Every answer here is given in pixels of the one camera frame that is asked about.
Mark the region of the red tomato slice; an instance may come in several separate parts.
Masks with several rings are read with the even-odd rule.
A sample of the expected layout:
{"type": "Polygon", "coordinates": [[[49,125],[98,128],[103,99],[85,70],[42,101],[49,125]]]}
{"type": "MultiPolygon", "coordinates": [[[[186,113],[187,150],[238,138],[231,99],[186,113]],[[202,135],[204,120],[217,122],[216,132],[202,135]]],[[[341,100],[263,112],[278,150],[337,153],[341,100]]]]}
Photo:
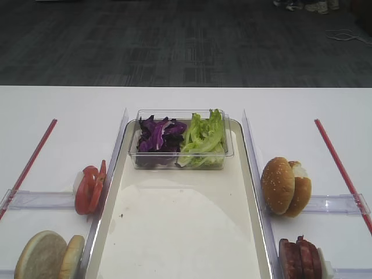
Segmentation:
{"type": "Polygon", "coordinates": [[[106,161],[102,161],[100,170],[94,166],[88,166],[85,170],[88,177],[88,186],[92,191],[88,210],[89,213],[93,213],[98,206],[99,198],[103,189],[103,183],[106,178],[106,161]]]}
{"type": "Polygon", "coordinates": [[[80,215],[89,214],[89,205],[92,193],[95,187],[95,179],[98,175],[98,169],[94,166],[87,166],[83,170],[83,179],[81,180],[75,195],[75,210],[80,215]]]}

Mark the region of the sesame bun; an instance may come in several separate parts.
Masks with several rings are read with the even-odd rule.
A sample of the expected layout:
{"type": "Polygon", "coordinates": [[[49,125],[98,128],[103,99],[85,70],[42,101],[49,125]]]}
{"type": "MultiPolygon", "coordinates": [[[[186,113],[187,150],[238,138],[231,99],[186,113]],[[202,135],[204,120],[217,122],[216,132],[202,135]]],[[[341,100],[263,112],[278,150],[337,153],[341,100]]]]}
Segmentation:
{"type": "Polygon", "coordinates": [[[299,161],[289,161],[289,165],[294,173],[295,190],[289,208],[284,215],[287,217],[296,217],[310,201],[312,181],[299,161]]]}
{"type": "Polygon", "coordinates": [[[275,157],[267,162],[261,176],[264,201],[270,210],[284,214],[292,201],[295,190],[295,177],[284,157],[275,157]]]}

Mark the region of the bun half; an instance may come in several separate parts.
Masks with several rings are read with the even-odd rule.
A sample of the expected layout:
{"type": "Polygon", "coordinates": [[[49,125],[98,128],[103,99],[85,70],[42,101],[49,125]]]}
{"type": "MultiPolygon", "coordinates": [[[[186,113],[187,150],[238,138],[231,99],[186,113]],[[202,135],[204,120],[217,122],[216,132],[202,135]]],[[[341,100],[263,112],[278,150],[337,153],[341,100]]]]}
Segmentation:
{"type": "Polygon", "coordinates": [[[85,239],[82,235],[74,235],[69,241],[65,255],[60,267],[59,279],[75,278],[80,266],[80,260],[83,254],[85,239]]]}
{"type": "Polygon", "coordinates": [[[58,278],[66,248],[66,241],[58,233],[37,233],[24,247],[13,278],[58,278]]]}

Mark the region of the rear meat patty slice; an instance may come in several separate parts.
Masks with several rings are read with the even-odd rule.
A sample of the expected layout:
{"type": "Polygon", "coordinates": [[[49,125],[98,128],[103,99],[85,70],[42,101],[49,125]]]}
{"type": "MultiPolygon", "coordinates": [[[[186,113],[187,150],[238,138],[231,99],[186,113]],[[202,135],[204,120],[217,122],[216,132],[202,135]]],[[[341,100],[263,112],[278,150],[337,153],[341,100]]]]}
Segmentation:
{"type": "Polygon", "coordinates": [[[314,244],[300,235],[296,241],[299,247],[303,278],[322,279],[322,267],[318,250],[314,244]]]}

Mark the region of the rear sesame bun top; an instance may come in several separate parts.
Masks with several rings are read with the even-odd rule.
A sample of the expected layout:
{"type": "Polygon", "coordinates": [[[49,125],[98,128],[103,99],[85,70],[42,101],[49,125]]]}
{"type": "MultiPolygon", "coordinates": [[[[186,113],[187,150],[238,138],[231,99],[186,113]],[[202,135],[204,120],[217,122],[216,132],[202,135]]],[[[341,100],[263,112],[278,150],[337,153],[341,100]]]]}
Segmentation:
{"type": "Polygon", "coordinates": [[[287,217],[296,217],[310,201],[312,181],[299,161],[289,161],[289,165],[294,173],[295,190],[289,208],[284,215],[287,217]]]}

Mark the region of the clear plastic salad container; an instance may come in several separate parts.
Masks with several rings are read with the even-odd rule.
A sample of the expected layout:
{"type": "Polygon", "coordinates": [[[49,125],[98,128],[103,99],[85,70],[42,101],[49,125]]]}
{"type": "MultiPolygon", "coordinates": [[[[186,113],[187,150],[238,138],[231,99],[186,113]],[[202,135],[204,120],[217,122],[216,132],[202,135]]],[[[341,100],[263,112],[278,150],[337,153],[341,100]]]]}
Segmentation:
{"type": "Polygon", "coordinates": [[[221,109],[141,109],[128,155],[137,169],[222,169],[234,155],[230,118],[221,109]]]}

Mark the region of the meat patty slice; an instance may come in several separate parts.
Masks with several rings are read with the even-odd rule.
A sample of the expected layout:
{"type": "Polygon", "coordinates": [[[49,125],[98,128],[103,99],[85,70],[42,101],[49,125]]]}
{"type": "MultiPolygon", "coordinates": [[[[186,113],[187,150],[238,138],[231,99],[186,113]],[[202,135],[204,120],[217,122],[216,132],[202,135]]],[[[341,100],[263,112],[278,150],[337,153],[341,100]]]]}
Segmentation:
{"type": "Polygon", "coordinates": [[[284,278],[300,279],[303,276],[299,247],[293,242],[282,238],[279,241],[279,259],[284,278]]]}
{"type": "Polygon", "coordinates": [[[296,241],[299,247],[303,278],[322,279],[322,267],[318,250],[314,244],[300,235],[296,241]]]}

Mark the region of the clear patty pusher track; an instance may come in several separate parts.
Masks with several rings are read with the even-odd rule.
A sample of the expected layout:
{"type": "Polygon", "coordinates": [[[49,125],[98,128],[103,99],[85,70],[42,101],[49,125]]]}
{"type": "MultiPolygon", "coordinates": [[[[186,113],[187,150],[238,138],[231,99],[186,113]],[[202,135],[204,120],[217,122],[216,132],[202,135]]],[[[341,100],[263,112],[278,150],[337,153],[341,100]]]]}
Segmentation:
{"type": "Polygon", "coordinates": [[[331,277],[339,279],[372,279],[372,269],[333,268],[331,277]]]}

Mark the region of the clear long divider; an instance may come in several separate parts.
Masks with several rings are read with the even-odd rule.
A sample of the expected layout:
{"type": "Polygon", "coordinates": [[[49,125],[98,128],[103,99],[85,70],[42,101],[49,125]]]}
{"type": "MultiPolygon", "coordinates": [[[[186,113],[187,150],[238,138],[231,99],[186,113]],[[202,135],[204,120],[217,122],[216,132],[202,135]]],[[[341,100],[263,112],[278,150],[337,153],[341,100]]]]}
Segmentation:
{"type": "Polygon", "coordinates": [[[284,278],[271,226],[270,211],[266,208],[263,191],[261,188],[260,169],[257,162],[252,129],[246,114],[246,110],[243,110],[242,113],[242,126],[251,170],[253,190],[255,193],[256,207],[259,215],[260,229],[262,231],[266,262],[269,268],[269,276],[270,278],[284,278]]]}
{"type": "Polygon", "coordinates": [[[92,224],[76,278],[97,278],[98,276],[104,245],[110,226],[111,214],[113,213],[113,207],[115,204],[115,199],[110,197],[110,187],[113,184],[112,181],[115,176],[117,161],[120,159],[120,150],[126,132],[127,123],[128,111],[125,109],[108,165],[106,179],[98,203],[98,209],[92,218],[92,224]]]}

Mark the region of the white patty pusher block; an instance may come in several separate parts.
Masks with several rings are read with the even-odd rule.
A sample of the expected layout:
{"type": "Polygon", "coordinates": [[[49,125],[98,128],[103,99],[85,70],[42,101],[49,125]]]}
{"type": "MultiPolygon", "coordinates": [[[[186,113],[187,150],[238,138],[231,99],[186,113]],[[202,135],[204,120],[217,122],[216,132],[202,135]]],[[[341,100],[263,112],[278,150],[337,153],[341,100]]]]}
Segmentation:
{"type": "Polygon", "coordinates": [[[322,279],[334,279],[334,271],[330,261],[326,261],[321,248],[317,248],[322,269],[322,279]]]}

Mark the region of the red rail strip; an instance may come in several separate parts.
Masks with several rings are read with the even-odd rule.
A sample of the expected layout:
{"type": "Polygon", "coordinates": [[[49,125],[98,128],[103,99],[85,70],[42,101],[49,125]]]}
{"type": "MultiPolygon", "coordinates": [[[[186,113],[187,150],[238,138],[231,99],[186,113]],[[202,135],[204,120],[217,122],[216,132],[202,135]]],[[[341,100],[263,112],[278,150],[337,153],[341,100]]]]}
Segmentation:
{"type": "Polygon", "coordinates": [[[51,132],[55,128],[57,122],[58,122],[57,119],[53,119],[51,121],[51,123],[49,124],[47,130],[44,132],[44,135],[42,136],[41,140],[39,141],[37,147],[35,148],[34,152],[32,153],[31,157],[29,158],[27,164],[25,165],[23,171],[21,172],[19,178],[17,179],[17,181],[15,182],[14,186],[10,190],[9,195],[6,196],[4,205],[1,205],[1,216],[0,216],[0,219],[2,219],[3,216],[4,216],[4,214],[6,213],[8,207],[10,205],[10,202],[12,201],[12,199],[15,196],[15,194],[17,193],[17,191],[19,190],[20,186],[22,185],[24,179],[28,175],[31,167],[33,166],[34,161],[36,160],[37,156],[39,155],[41,149],[44,147],[47,139],[49,138],[51,132]]]}
{"type": "Polygon", "coordinates": [[[321,121],[319,119],[315,119],[314,123],[323,139],[325,142],[335,164],[337,165],[337,168],[344,179],[344,182],[350,192],[350,194],[353,196],[355,200],[355,204],[357,205],[359,211],[362,214],[362,218],[369,229],[369,232],[371,233],[371,217],[370,214],[367,212],[367,203],[362,201],[362,196],[357,192],[355,186],[353,185],[352,180],[350,179],[346,169],[344,168],[344,165],[342,164],[342,161],[340,160],[330,138],[327,135],[326,130],[324,129],[321,121]]]}

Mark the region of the green lettuce leaves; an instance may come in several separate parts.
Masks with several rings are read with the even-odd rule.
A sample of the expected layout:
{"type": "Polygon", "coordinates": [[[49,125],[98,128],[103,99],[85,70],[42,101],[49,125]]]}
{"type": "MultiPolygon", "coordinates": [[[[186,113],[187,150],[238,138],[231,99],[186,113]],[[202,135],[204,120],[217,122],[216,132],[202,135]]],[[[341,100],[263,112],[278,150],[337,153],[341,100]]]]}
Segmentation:
{"type": "Polygon", "coordinates": [[[182,155],[177,158],[178,167],[191,169],[220,169],[224,163],[225,128],[222,114],[211,109],[203,119],[193,113],[191,123],[183,133],[182,155]]]}

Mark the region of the front meat patty slice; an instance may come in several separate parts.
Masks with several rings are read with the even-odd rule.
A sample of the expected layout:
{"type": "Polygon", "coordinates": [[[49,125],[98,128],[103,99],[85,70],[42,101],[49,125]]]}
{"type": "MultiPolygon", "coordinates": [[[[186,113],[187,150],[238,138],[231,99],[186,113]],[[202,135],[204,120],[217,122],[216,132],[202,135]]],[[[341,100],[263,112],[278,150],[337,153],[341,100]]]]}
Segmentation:
{"type": "Polygon", "coordinates": [[[303,276],[299,247],[293,242],[282,238],[279,241],[279,259],[284,278],[300,279],[303,276]]]}

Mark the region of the white metal tray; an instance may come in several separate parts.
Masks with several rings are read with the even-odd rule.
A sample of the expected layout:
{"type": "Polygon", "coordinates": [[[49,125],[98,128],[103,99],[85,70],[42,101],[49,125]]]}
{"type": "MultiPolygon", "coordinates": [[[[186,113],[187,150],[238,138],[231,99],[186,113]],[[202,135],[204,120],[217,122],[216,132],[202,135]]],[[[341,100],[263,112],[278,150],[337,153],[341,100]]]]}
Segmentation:
{"type": "Polygon", "coordinates": [[[221,170],[138,170],[127,125],[85,278],[271,278],[243,130],[221,170]]]}

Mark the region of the right red rail strip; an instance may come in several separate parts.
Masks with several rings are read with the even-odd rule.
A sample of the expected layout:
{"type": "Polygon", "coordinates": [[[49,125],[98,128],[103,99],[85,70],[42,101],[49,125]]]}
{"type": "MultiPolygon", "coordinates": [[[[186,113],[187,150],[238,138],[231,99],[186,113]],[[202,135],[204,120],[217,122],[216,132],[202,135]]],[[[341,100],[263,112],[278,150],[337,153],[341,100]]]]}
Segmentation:
{"type": "Polygon", "coordinates": [[[355,200],[355,204],[357,205],[359,211],[362,214],[362,218],[369,229],[369,232],[371,233],[371,217],[370,214],[367,212],[367,203],[362,201],[362,196],[357,192],[355,186],[353,185],[352,180],[350,179],[346,169],[344,168],[344,165],[342,164],[342,161],[340,160],[330,138],[327,135],[326,130],[324,129],[321,121],[319,119],[315,119],[314,123],[323,139],[325,142],[335,164],[337,165],[337,168],[344,179],[344,182],[350,192],[350,194],[353,196],[355,200]]]}

